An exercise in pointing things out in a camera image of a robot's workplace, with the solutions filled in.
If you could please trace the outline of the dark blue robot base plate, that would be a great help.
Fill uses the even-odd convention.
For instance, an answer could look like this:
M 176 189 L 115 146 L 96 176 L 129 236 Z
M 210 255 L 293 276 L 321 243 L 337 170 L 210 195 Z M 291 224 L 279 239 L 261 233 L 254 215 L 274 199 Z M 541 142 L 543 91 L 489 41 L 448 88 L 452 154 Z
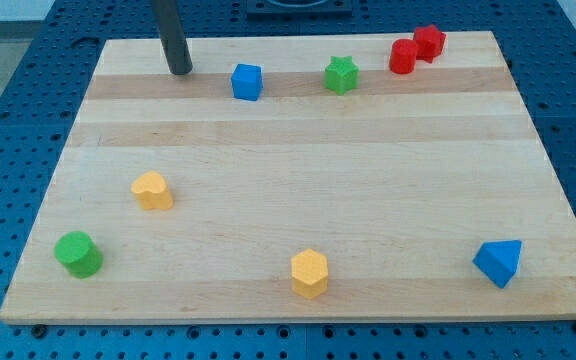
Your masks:
M 245 0 L 248 18 L 267 16 L 351 15 L 353 0 Z

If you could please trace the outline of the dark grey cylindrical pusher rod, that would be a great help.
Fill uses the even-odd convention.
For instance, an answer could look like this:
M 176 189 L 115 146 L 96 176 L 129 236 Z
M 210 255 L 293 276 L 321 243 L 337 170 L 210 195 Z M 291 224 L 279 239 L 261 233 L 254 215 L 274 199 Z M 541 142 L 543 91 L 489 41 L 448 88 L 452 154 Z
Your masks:
M 177 0 L 152 0 L 152 12 L 169 71 L 186 75 L 193 64 Z

